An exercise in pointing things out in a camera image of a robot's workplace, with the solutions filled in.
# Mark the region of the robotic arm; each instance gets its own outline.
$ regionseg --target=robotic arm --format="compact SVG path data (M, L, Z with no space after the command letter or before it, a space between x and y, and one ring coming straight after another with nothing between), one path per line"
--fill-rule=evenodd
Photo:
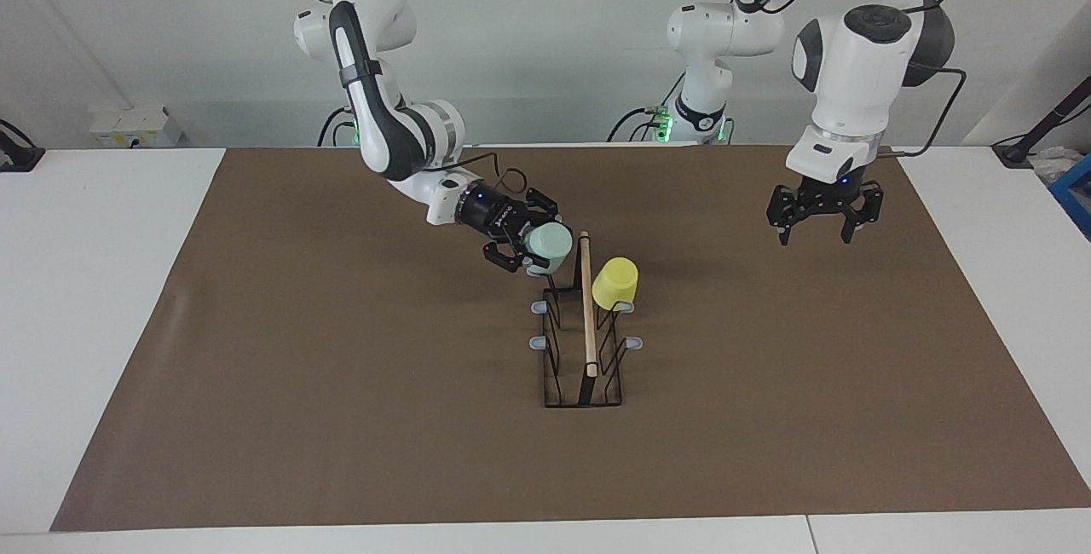
M429 224L482 232L485 258L505 270L529 266L544 275L560 267L572 234L559 224L556 202L535 189L517 201L458 165L466 127L456 108L443 99L406 104L389 64L375 57L416 37L407 0L331 1L328 14L299 14L296 40L309 57L336 61L369 169L428 205Z
M784 35L782 15L762 13L760 8L759 2L731 0L674 11L667 35L685 58L685 81L669 100L660 140L709 143L720 135L733 80L724 58L767 56Z
M792 72L817 103L788 155L787 166L803 181L799 190L779 185L767 212L781 244L810 216L842 215L844 243L878 220L883 190L863 180L890 105L901 87L931 80L951 56L955 33L937 0L880 2L815 19L796 37Z
M787 5L769 10L769 2L698 3L671 16L668 35L686 72L682 92L664 111L660 140L716 137L732 83L723 58L765 56L783 34L780 12ZM878 219L883 190L863 178L877 157L890 105L901 87L925 83L950 58L955 34L937 0L880 2L815 19L796 38L792 70L817 104L787 161L803 182L799 190L779 185L768 208L783 244L810 216L846 216L846 243L858 227Z

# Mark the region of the brown paper mat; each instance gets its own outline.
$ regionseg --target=brown paper mat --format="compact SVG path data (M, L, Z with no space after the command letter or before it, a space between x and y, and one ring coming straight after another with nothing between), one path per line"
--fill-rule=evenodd
M53 530L1091 506L897 162L855 244L780 248L786 153L502 150L640 267L625 406L564 411L483 237L355 150L229 150Z

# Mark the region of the wooden dowel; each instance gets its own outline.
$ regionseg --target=wooden dowel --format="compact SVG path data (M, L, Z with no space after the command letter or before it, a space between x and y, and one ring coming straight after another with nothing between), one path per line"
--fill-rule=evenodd
M595 340L595 298L591 297L591 236L579 233L579 274L584 289L584 345L587 375L599 376L598 344Z

